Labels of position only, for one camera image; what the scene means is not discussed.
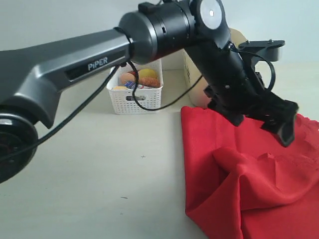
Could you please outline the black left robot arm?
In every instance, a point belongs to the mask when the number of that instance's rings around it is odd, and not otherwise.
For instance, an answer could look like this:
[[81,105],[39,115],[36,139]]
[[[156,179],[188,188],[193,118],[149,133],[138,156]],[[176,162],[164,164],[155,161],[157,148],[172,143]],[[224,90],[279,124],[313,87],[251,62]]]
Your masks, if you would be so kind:
[[125,14],[113,29],[0,53],[0,180],[12,178],[33,158],[37,147],[81,110],[83,102],[60,125],[55,114],[63,90],[106,69],[114,75],[129,64],[147,64],[184,49],[207,81],[208,107],[233,125],[260,120],[282,146],[295,138],[298,104],[265,86],[255,65],[278,60],[284,41],[231,40],[219,0],[144,2]]

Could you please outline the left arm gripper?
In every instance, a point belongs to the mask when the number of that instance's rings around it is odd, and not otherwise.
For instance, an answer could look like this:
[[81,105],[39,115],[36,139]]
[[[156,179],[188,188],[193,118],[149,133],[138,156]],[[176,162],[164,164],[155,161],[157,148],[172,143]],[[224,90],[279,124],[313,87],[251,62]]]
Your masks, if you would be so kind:
[[272,133],[282,146],[291,145],[299,106],[271,92],[276,80],[272,62],[249,66],[232,41],[222,47],[202,41],[185,51],[208,84],[205,93],[211,99],[210,109],[234,126],[239,126],[244,116],[262,119],[261,129]]

